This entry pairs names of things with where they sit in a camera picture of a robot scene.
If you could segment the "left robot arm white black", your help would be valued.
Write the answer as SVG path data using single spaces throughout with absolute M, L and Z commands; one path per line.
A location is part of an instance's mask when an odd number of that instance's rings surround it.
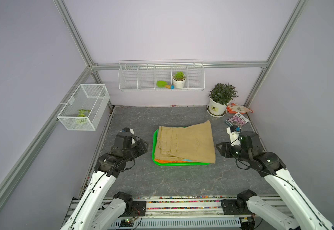
M 133 129 L 124 128 L 118 132 L 111 150 L 98 158 L 84 195 L 62 229 L 107 230 L 118 217 L 132 213 L 132 196 L 118 192 L 102 213 L 97 215 L 106 193 L 120 173 L 128 169 L 127 162 L 134 162 L 147 152 L 148 143 L 135 136 Z

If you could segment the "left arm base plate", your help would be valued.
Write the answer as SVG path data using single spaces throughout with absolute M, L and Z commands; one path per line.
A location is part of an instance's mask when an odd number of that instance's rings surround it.
M 146 201 L 136 200 L 126 204 L 122 217 L 141 217 L 146 215 Z

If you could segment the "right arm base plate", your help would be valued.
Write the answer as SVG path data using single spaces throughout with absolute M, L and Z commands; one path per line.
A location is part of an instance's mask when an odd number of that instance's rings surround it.
M 246 201 L 242 199 L 223 199 L 221 200 L 221 206 L 224 215 L 252 215 Z

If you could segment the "khaki pants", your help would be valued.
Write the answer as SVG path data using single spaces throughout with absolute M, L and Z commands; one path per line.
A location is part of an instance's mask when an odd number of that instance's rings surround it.
M 215 145 L 210 121 L 187 126 L 158 128 L 155 159 L 216 162 Z

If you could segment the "orange pants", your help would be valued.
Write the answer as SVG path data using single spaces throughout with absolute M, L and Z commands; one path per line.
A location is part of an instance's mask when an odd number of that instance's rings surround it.
M 183 160 L 159 160 L 159 159 L 154 159 L 155 162 L 161 163 L 161 164 L 167 164 L 167 163 L 188 163 L 184 162 Z

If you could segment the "green plastic basket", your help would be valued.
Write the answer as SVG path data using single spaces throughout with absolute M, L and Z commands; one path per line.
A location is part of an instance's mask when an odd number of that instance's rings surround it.
M 154 161 L 155 159 L 155 148 L 157 143 L 157 136 L 158 136 L 158 129 L 154 132 L 153 135 L 153 145 L 152 145 L 152 160 L 153 162 L 158 166 L 195 166 L 195 165 L 209 165 L 209 163 L 167 163 L 167 164 L 161 164 Z

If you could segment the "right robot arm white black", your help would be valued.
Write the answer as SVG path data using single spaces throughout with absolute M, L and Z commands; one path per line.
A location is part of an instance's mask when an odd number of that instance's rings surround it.
M 331 223 L 306 197 L 293 180 L 283 161 L 273 152 L 266 152 L 260 137 L 253 131 L 241 132 L 237 126 L 227 129 L 230 141 L 216 145 L 221 156 L 253 169 L 269 183 L 284 201 L 292 217 L 267 204 L 255 192 L 245 190 L 236 200 L 223 200 L 224 214 L 255 214 L 277 230 L 334 230 Z

